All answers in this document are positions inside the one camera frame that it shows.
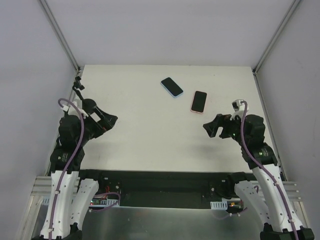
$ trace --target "white clip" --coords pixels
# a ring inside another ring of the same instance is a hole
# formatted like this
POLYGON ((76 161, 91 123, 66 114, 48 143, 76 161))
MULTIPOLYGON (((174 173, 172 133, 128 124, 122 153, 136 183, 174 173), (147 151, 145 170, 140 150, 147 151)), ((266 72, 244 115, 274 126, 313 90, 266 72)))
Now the white clip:
POLYGON ((69 111, 69 107, 67 105, 62 105, 61 109, 64 111, 64 112, 68 112, 69 111))
POLYGON ((73 101, 72 103, 78 108, 80 113, 82 113, 85 118, 89 116, 85 110, 83 110, 82 108, 79 107, 79 103, 77 101, 73 101))
POLYGON ((243 101, 243 99, 237 99, 232 102, 234 113, 230 117, 230 121, 234 120, 236 116, 239 116, 242 119, 245 112, 245 104, 243 103, 243 101))

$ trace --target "metal frame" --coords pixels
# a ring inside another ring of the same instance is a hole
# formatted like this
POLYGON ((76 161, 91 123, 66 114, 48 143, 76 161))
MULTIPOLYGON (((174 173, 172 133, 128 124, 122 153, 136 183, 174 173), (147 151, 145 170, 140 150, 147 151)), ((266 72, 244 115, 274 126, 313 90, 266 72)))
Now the metal frame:
MULTIPOLYGON (((275 151, 280 163, 281 163, 281 160, 280 160, 280 156, 279 156, 279 151, 278 151, 278 148, 277 148, 277 145, 275 142, 272 127, 270 125, 270 120, 269 120, 269 116, 268 116, 268 109, 266 107, 264 97, 262 95, 262 92, 261 92, 261 89, 259 86, 259 81, 257 79, 257 73, 261 69, 261 67, 264 64, 266 58, 268 57, 270 51, 273 49, 273 46, 277 42, 277 39, 279 39, 279 37, 283 33, 285 26, 288 24, 291 17, 296 12, 296 10, 298 9, 298 6, 301 4, 302 1, 303 0, 293 0, 292 1, 292 4, 290 5, 288 11, 286 12, 285 16, 283 17, 277 30, 273 34, 266 49, 263 51, 263 54, 262 54, 261 58, 259 59, 256 67, 252 71, 253 76, 254 76, 254 80, 256 82, 257 90, 258 90, 258 93, 260 96, 262 108, 263 108, 264 114, 266 116, 266 122, 269 127, 269 132, 271 135, 271 140, 273 143, 274 151, 275 151)), ((41 8, 43 9, 43 12, 47 17, 47 19, 52 27, 52 30, 54 31, 58 41, 61 44, 61 47, 65 51, 73 68, 76 70, 78 75, 81 75, 80 66, 79 66, 75 56, 73 55, 73 53, 72 53, 64 35, 63 35, 47 1, 46 0, 38 0, 38 2, 40 4, 41 8)), ((74 92, 71 92, 69 99, 73 99, 74 96, 75 96, 74 92)), ((79 184, 79 180, 77 180, 77 182, 73 188, 74 195, 77 192, 78 184, 79 184)), ((297 189, 297 184, 294 182, 288 182, 288 181, 284 181, 283 184, 284 184, 285 190, 287 191, 287 193, 289 195, 290 201, 292 201, 292 203, 293 203, 293 207, 295 208, 295 211, 297 212, 297 214, 299 214, 300 217, 303 217, 303 219, 301 219, 301 220, 306 224, 307 227, 309 227, 310 223, 309 223, 308 218, 306 216, 306 211, 305 211, 304 204, 303 204, 301 196, 300 196, 300 192, 297 189)), ((26 210, 24 217, 22 219, 21 228, 19 229, 15 239, 17 239, 17 240, 30 240, 31 239, 33 229, 36 224, 36 219, 37 219, 37 216, 38 216, 38 213, 40 210, 40 206, 44 200, 44 196, 50 195, 50 191, 51 191, 51 177, 49 177, 49 176, 37 177, 35 180, 33 189, 32 189, 32 193, 31 193, 28 205, 27 205, 27 210, 26 210)))
POLYGON ((256 67, 253 69, 253 74, 254 75, 257 75, 259 69, 263 65, 264 61, 266 60, 266 58, 269 55, 270 51, 272 50, 273 46, 277 42, 278 38, 280 37, 280 35, 284 31, 286 25, 288 24, 288 22, 290 21, 291 17, 296 12, 296 10, 298 9, 298 6, 301 4, 302 1, 303 0, 293 0, 291 6, 289 7, 288 11, 285 13, 283 19, 281 20, 278 28, 276 29, 275 33, 273 34, 273 36, 272 36, 271 40, 269 41, 267 47, 263 51, 263 54, 260 57, 256 67))
POLYGON ((48 3, 46 0, 38 0, 40 6, 42 7, 42 10, 44 12, 44 14, 46 15, 51 27, 52 27, 52 30, 54 31, 56 37, 58 38, 58 41, 60 42, 61 44, 61 47, 63 48, 63 50, 65 51, 68 59, 70 60, 71 64, 73 65, 74 69, 76 71, 78 71, 80 69, 80 66, 78 65, 78 62, 75 58, 75 56, 73 55, 66 39, 65 39, 65 36, 64 34, 62 33, 56 19, 55 19, 55 16, 53 15, 48 3))

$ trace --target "blue phone case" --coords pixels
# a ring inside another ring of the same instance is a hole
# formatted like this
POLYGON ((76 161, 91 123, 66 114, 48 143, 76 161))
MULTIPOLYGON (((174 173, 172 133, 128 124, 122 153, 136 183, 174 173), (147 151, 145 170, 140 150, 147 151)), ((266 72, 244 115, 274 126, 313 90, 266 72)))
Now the blue phone case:
POLYGON ((184 91, 182 90, 182 93, 180 93, 180 94, 177 95, 177 96, 174 96, 174 95, 168 90, 168 88, 166 88, 166 86, 162 84, 162 82, 160 82, 160 84, 162 85, 162 87, 164 87, 164 89, 165 89, 168 93, 170 93, 170 95, 171 95, 173 98, 177 98, 177 97, 181 96, 181 95, 184 93, 184 91))

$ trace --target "phone screen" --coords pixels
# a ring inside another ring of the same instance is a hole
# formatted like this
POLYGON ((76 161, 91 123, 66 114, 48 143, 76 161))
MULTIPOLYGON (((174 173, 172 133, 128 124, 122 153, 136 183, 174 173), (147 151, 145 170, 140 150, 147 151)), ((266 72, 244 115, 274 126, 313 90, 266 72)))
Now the phone screen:
POLYGON ((202 91, 195 91, 191 111, 197 113, 203 113, 205 110, 205 103, 207 99, 207 93, 202 91))
POLYGON ((174 98, 178 97, 184 92, 170 77, 162 80, 161 84, 174 98))

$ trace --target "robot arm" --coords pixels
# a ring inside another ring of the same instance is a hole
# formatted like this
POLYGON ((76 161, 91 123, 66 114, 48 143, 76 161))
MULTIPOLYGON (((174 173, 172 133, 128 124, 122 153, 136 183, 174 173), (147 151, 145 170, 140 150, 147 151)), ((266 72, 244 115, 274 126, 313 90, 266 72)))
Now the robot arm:
POLYGON ((246 116, 247 103, 238 99, 232 103, 233 115, 218 114, 212 122, 205 123, 209 137, 216 136, 218 128, 223 130, 220 138, 232 138, 241 146, 242 157, 248 163, 262 187, 266 204, 258 198, 244 172, 232 173, 217 189, 221 197, 239 196, 255 211, 261 223, 261 240, 313 240, 311 229, 304 228, 296 215, 284 189, 276 156, 264 142, 265 125, 257 115, 246 116))
POLYGON ((103 112, 92 99, 82 97, 80 90, 84 87, 79 79, 75 80, 72 89, 78 99, 70 103, 73 108, 60 105, 64 117, 59 122, 59 137, 50 156, 52 186, 48 211, 40 236, 32 240, 82 238, 85 215, 91 200, 99 190, 98 181, 83 179, 73 200, 75 181, 85 156, 83 146, 89 140, 98 138, 112 129, 118 119, 117 116, 103 112), (100 120, 95 121, 91 117, 93 113, 100 120))

